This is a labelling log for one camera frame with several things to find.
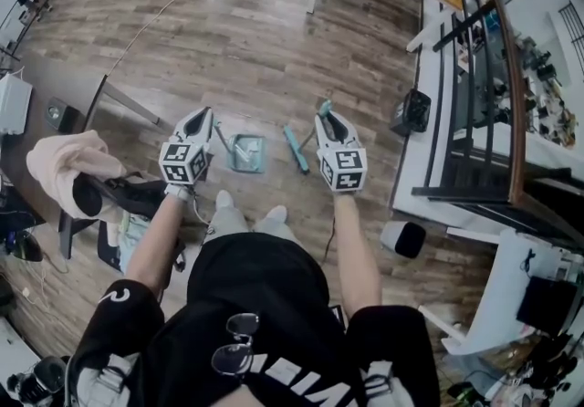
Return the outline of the person's right forearm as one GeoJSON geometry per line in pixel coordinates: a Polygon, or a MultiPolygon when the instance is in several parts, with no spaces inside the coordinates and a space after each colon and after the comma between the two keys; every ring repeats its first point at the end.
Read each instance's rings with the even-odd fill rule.
{"type": "Polygon", "coordinates": [[[381,273],[352,194],[334,195],[334,215],[342,307],[352,318],[363,308],[381,305],[381,273]]]}

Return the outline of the white desk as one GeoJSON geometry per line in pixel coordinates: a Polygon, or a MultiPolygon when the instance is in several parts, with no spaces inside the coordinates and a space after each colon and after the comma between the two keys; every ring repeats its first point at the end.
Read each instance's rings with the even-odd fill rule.
{"type": "Polygon", "coordinates": [[[462,332],[429,308],[419,307],[426,319],[447,334],[442,344],[454,356],[494,349],[535,332],[533,327],[516,319],[529,278],[551,279],[564,272],[566,279],[575,281],[578,274],[584,272],[584,256],[513,229],[507,228],[495,235],[449,227],[447,233],[497,246],[485,290],[468,331],[462,332]]]}

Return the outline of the grey speaker box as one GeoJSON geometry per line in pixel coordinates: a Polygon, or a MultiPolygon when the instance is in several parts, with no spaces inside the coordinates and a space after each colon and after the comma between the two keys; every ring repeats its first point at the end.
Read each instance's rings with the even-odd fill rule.
{"type": "Polygon", "coordinates": [[[45,120],[59,133],[73,132],[79,111],[59,98],[51,98],[46,107],[45,120]]]}

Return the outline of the teal broom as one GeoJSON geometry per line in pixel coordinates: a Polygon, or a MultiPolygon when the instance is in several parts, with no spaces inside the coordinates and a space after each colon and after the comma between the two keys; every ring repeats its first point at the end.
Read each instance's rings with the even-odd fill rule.
{"type": "MultiPolygon", "coordinates": [[[[321,104],[320,108],[318,109],[317,114],[320,116],[325,116],[330,112],[331,107],[332,107],[332,102],[329,99],[327,99],[321,104]]],[[[284,136],[285,136],[286,141],[287,141],[287,145],[291,149],[293,157],[294,157],[295,161],[297,162],[297,165],[298,165],[300,171],[303,174],[308,174],[309,173],[309,166],[308,166],[307,158],[306,158],[305,154],[303,153],[303,149],[313,137],[317,138],[316,129],[315,129],[315,122],[314,122],[312,129],[311,129],[311,132],[302,142],[299,142],[297,140],[296,135],[294,134],[294,132],[292,131],[292,129],[288,125],[284,126],[283,132],[284,132],[284,136]]]]}

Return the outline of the grey bin with black liner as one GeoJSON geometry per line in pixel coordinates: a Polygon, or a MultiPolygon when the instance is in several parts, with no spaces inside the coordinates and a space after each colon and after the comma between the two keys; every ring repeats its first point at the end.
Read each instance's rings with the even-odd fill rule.
{"type": "Polygon", "coordinates": [[[395,254],[414,259],[420,254],[425,238],[426,231],[419,224],[389,221],[381,231],[380,241],[395,254]]]}

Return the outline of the pink jacket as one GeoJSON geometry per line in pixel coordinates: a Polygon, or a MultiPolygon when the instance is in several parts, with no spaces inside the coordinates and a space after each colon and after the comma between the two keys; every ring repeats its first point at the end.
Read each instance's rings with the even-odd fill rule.
{"type": "Polygon", "coordinates": [[[108,145],[95,130],[39,140],[26,155],[26,166],[45,193],[76,219],[89,218],[73,197],[74,181],[79,174],[106,181],[127,173],[124,165],[109,154],[108,145]]]}

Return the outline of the teal dustpan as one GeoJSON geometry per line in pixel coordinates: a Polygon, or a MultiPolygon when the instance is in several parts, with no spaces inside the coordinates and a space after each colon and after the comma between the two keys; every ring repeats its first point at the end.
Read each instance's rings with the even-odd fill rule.
{"type": "Polygon", "coordinates": [[[265,171],[266,143],[263,136],[235,134],[227,139],[218,120],[214,120],[214,130],[227,151],[227,164],[231,170],[239,173],[265,171]]]}

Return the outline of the white paper bag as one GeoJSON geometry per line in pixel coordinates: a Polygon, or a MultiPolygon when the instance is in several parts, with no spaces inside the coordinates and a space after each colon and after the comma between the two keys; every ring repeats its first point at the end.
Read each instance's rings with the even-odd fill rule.
{"type": "Polygon", "coordinates": [[[26,117],[33,86],[20,77],[6,74],[0,79],[0,135],[20,135],[26,117]]]}

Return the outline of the black printed t-shirt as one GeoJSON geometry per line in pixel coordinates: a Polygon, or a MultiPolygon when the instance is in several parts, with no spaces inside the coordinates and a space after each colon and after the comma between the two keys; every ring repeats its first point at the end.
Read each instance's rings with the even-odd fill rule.
{"type": "Polygon", "coordinates": [[[246,387],[265,407],[440,407],[422,314],[376,306],[341,324],[326,278],[294,242],[241,233],[206,243],[186,305],[166,318],[143,284],[121,279],[99,301],[69,368],[78,407],[212,407],[246,387]],[[251,369],[218,374],[214,352],[234,342],[227,320],[256,313],[251,369]]]}

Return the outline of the person's left forearm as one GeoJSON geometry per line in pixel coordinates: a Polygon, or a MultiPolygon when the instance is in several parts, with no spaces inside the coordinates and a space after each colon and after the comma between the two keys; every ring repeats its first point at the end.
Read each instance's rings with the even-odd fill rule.
{"type": "Polygon", "coordinates": [[[125,277],[143,284],[156,297],[166,288],[172,272],[185,206],[175,194],[166,195],[127,265],[125,277]]]}

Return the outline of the small black bin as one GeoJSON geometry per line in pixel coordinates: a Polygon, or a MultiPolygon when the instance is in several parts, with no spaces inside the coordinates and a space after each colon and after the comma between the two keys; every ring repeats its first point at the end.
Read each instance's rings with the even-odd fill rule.
{"type": "Polygon", "coordinates": [[[432,100],[418,89],[411,89],[397,107],[390,130],[407,137],[412,132],[425,132],[428,126],[432,100]]]}

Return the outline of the black laptop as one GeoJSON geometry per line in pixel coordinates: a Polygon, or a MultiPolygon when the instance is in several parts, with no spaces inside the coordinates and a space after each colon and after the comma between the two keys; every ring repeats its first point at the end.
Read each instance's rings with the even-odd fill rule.
{"type": "Polygon", "coordinates": [[[531,277],[516,320],[556,337],[567,324],[578,296],[579,287],[574,283],[531,277]]]}

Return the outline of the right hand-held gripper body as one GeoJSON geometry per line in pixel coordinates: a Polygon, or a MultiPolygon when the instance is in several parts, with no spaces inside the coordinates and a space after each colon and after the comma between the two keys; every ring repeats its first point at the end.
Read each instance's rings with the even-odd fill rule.
{"type": "Polygon", "coordinates": [[[358,192],[363,189],[368,172],[366,149],[356,138],[345,143],[320,141],[317,156],[319,170],[332,192],[358,192]]]}

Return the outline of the white wristband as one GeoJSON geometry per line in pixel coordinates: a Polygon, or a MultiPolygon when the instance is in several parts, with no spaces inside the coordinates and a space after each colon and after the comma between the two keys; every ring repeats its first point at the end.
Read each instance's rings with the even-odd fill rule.
{"type": "Polygon", "coordinates": [[[189,203],[193,199],[193,192],[186,185],[168,183],[164,193],[169,196],[175,196],[179,200],[189,203]]]}

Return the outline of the grey trousers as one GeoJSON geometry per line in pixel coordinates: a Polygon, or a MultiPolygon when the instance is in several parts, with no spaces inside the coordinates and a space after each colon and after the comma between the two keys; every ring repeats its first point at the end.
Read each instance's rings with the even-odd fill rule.
{"type": "Polygon", "coordinates": [[[275,207],[268,215],[256,222],[253,227],[249,227],[244,215],[236,207],[226,206],[219,208],[215,211],[207,228],[203,243],[206,244],[226,235],[261,233],[273,235],[300,245],[300,241],[296,238],[291,228],[285,222],[277,221],[273,217],[272,213],[276,209],[284,209],[284,206],[275,207]]]}

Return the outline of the eyeglasses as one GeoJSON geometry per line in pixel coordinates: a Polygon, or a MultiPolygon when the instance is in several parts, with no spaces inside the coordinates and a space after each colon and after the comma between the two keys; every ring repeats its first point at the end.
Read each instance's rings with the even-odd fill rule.
{"type": "Polygon", "coordinates": [[[241,378],[251,369],[254,335],[259,329],[260,317],[256,313],[239,313],[230,317],[225,325],[234,342],[219,347],[211,359],[212,368],[220,375],[241,378]]]}

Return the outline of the light blue bag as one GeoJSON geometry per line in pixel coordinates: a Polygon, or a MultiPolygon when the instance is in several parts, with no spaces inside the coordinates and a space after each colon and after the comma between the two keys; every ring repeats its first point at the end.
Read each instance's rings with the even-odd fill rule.
{"type": "Polygon", "coordinates": [[[120,224],[99,222],[98,257],[123,275],[131,257],[150,225],[150,220],[136,214],[124,214],[120,224]]]}

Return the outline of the black railing with wooden handrail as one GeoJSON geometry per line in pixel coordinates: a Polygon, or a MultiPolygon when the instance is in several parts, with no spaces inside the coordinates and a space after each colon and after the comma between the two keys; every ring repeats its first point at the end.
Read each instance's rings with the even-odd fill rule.
{"type": "Polygon", "coordinates": [[[427,128],[405,146],[392,199],[403,213],[477,233],[512,228],[584,252],[584,161],[557,127],[524,67],[504,0],[425,2],[438,19],[418,46],[416,90],[427,128]]]}

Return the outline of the black office chair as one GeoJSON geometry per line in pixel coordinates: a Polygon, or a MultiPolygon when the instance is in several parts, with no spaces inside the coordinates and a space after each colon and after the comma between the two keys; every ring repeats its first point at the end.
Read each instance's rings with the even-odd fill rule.
{"type": "Polygon", "coordinates": [[[125,228],[133,217],[152,219],[162,203],[164,189],[163,181],[146,181],[139,173],[106,181],[79,174],[72,186],[73,204],[79,211],[73,214],[63,211],[59,217],[61,255],[69,260],[73,236],[96,224],[99,259],[120,271],[120,229],[125,228]]]}

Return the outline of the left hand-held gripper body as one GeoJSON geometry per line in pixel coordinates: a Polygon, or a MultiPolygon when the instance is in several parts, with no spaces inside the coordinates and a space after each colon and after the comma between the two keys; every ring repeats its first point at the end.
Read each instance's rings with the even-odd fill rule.
{"type": "Polygon", "coordinates": [[[192,136],[174,133],[161,148],[159,166],[168,184],[195,186],[204,182],[213,155],[211,136],[199,133],[192,136]]]}

